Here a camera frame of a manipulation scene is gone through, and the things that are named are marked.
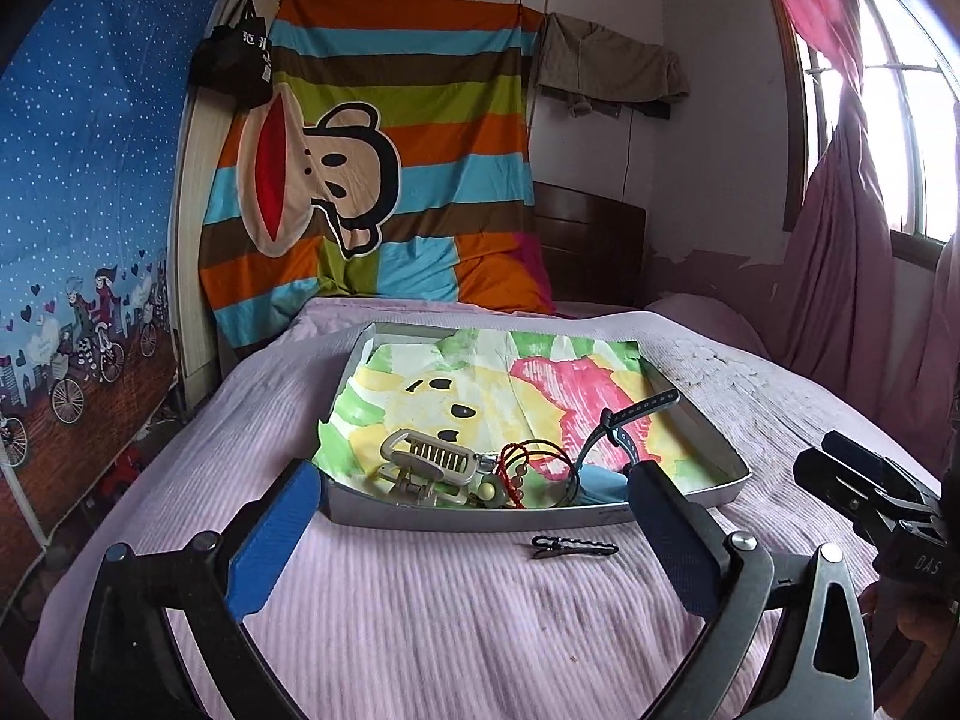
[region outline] hand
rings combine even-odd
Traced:
[[[877,609],[877,586],[871,584],[860,596],[861,613],[872,615]],[[956,618],[944,603],[918,599],[901,607],[896,615],[896,627],[910,641],[922,642],[925,651],[913,674],[883,705],[893,720],[904,717],[936,670],[956,631]]]

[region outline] bolt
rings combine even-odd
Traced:
[[[843,560],[843,550],[836,544],[824,544],[820,548],[820,554],[824,556],[827,562],[841,562]]]
[[[219,541],[219,533],[203,531],[203,533],[197,533],[194,538],[190,539],[190,548],[197,550],[197,552],[209,552]]]
[[[757,549],[757,540],[750,533],[744,533],[743,531],[731,533],[730,543],[734,549],[738,549],[740,552],[752,552]]]
[[[112,547],[107,549],[107,554],[104,557],[107,558],[107,562],[120,562],[130,553],[130,548],[126,544],[114,544]]]

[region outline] bicycle wheel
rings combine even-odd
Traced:
[[[109,349],[100,355],[100,372],[107,384],[113,384],[123,372],[123,346],[114,341]]]
[[[140,354],[144,357],[152,357],[155,351],[157,351],[157,329],[150,322],[140,330]]]
[[[54,384],[50,394],[50,406],[54,410],[54,416],[64,425],[72,425],[80,419],[83,405],[83,390],[76,380],[67,376]]]
[[[30,451],[30,442],[27,441],[27,430],[23,423],[15,416],[7,417],[7,432],[3,436],[3,449],[7,453],[7,463],[12,469],[18,469],[27,461]]]

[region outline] black painted eye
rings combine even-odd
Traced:
[[[330,194],[336,197],[336,199],[342,200],[347,196],[347,190],[339,184],[334,184],[332,181],[325,181],[323,183],[326,184],[326,187],[330,190]]]

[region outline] blue curtain with snow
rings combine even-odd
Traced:
[[[54,0],[0,77],[0,605],[174,379],[176,146],[215,1]]]

